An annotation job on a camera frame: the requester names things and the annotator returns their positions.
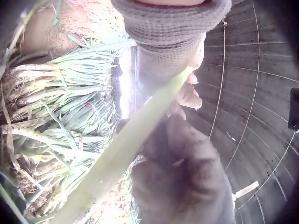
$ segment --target soil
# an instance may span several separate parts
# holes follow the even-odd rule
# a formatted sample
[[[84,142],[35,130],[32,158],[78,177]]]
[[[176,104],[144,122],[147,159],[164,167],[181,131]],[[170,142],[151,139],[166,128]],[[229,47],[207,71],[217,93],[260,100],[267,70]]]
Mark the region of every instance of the soil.
[[[78,48],[70,40],[69,33],[89,35],[100,33],[103,24],[123,26],[120,14],[112,7],[110,0],[75,0],[76,4],[64,0],[59,14],[59,31],[52,26],[55,20],[58,0],[52,0],[39,9],[28,22],[20,42],[20,51],[27,55],[38,51],[49,51],[47,59],[57,58]]]

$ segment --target glove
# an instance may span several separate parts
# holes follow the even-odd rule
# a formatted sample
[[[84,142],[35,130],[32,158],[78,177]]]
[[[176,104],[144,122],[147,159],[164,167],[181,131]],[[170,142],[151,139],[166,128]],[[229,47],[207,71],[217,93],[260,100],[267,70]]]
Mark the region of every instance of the glove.
[[[138,45],[139,77],[148,95],[187,66],[200,66],[205,33],[231,8],[231,0],[193,1],[197,5],[188,6],[182,6],[180,1],[169,1],[176,6],[156,5],[161,4],[157,0],[111,0],[111,3],[123,15],[125,29]],[[201,107],[201,99],[188,82],[180,94],[177,105]]]
[[[157,127],[132,169],[142,224],[235,223],[232,193],[209,138],[180,116]]]

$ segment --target green onion stalk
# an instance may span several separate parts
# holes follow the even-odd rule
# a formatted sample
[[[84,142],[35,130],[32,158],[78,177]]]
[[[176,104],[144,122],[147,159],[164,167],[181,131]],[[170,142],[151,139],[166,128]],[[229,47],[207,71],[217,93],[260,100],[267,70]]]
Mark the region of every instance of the green onion stalk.
[[[23,192],[23,206],[6,201],[14,210],[18,207],[18,217],[33,210],[36,218],[30,223],[53,218],[111,143],[120,116],[107,86],[109,69],[133,45],[126,40],[82,48],[44,65],[20,65],[2,79],[1,108],[9,116],[1,142],[12,139],[7,148],[13,153],[1,153],[1,158],[15,161],[34,189]],[[3,162],[1,167],[8,166]],[[1,188],[5,198],[11,183],[8,177]],[[45,194],[47,200],[36,208]]]

